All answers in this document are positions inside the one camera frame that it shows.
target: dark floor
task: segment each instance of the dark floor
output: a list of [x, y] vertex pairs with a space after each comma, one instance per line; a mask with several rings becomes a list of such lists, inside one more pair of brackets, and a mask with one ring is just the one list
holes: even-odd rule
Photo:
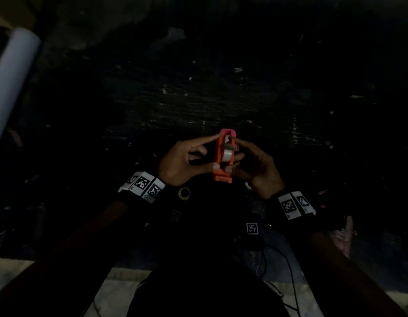
[[231, 127], [328, 189], [352, 259], [408, 292], [408, 0], [48, 0], [40, 23], [24, 147], [0, 146], [0, 256], [37, 258], [135, 162]]

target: person's right hand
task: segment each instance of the person's right hand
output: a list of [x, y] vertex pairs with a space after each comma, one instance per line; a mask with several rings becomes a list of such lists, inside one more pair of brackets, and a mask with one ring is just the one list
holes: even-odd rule
[[227, 166], [225, 172], [233, 178], [247, 181], [252, 189], [263, 199], [269, 199], [285, 188], [285, 184], [276, 169], [273, 158], [254, 143], [232, 137], [241, 152], [235, 160], [240, 163]]

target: white paper roll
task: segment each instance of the white paper roll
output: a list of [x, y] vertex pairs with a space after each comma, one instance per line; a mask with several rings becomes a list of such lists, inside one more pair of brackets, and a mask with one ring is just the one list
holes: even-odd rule
[[40, 44], [37, 35], [16, 28], [0, 57], [0, 138]]

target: finger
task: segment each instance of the finger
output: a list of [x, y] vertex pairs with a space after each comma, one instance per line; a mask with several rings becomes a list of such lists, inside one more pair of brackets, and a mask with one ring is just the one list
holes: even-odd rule
[[245, 154], [243, 152], [236, 153], [233, 156], [233, 162], [241, 161], [244, 157], [245, 157]]
[[218, 169], [220, 169], [220, 165], [217, 162], [211, 162], [209, 164], [203, 164], [200, 166], [189, 166], [187, 168], [187, 172], [188, 176], [192, 178], [193, 176], [213, 172], [214, 170]]
[[201, 159], [201, 157], [199, 155], [190, 155], [188, 154], [188, 160], [197, 160], [197, 159]]
[[239, 144], [240, 147], [244, 147], [249, 149], [249, 151], [252, 152], [252, 154], [256, 155], [256, 156], [264, 156], [267, 155], [263, 150], [261, 150], [260, 148], [258, 148], [254, 143], [249, 142], [249, 141], [245, 141], [245, 140], [241, 140], [235, 137], [230, 136], [229, 138], [234, 139], [235, 143]]
[[202, 154], [202, 155], [206, 155], [206, 154], [207, 154], [207, 148], [204, 147], [203, 145], [201, 145], [201, 146], [198, 146], [198, 147], [194, 147], [194, 148], [189, 149], [188, 152], [189, 152], [189, 153], [191, 153], [191, 152], [199, 152], [199, 153]]
[[208, 137], [201, 137], [201, 138], [196, 138], [196, 139], [191, 139], [191, 140], [186, 140], [183, 143], [188, 147], [188, 150], [197, 147], [212, 141], [215, 141], [218, 137], [221, 137], [223, 134], [218, 133], [213, 136], [208, 136]]
[[233, 178], [239, 178], [245, 181], [252, 181], [253, 176], [251, 176], [248, 172], [242, 170], [241, 168], [227, 166], [225, 168], [225, 172], [231, 175]]

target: forearm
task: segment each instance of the forearm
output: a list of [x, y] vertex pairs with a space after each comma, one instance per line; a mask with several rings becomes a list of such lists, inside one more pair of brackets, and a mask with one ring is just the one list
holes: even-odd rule
[[114, 202], [0, 291], [0, 316], [49, 309], [79, 316], [95, 297], [135, 218]]
[[387, 294], [322, 232], [289, 239], [325, 316], [406, 316]]

